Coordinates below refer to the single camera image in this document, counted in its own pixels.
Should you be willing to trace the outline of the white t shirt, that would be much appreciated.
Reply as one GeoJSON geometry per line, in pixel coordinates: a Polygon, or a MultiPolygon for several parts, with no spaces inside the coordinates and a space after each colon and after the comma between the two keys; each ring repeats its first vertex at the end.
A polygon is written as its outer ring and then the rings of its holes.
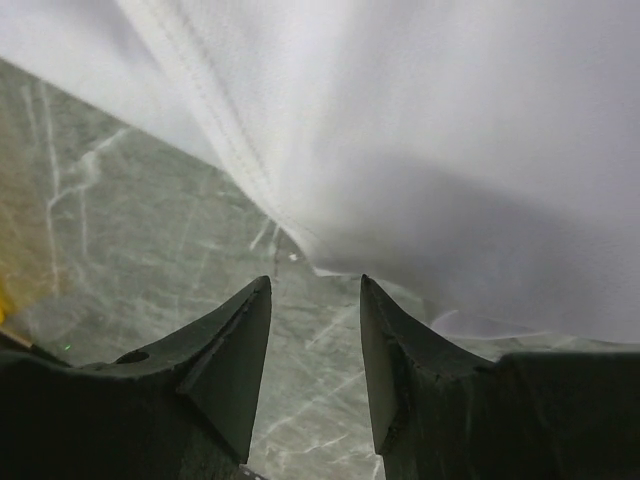
{"type": "Polygon", "coordinates": [[[5,1],[1,56],[441,334],[639,339],[635,1],[5,1]]]}

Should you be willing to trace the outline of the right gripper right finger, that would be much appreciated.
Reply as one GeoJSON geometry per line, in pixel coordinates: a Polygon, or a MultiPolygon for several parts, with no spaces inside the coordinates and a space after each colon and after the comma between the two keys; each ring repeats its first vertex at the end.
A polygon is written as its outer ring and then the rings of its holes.
{"type": "Polygon", "coordinates": [[[635,479],[639,357],[516,352],[441,337],[374,280],[360,290],[374,448],[389,479],[635,479]]]}

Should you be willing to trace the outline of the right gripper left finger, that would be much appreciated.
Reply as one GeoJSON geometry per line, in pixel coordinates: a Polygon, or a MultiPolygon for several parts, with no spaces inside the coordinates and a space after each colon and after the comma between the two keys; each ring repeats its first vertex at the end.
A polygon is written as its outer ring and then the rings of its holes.
{"type": "Polygon", "coordinates": [[[237,479],[271,323],[261,276],[112,363],[73,366],[1,335],[5,479],[237,479]]]}

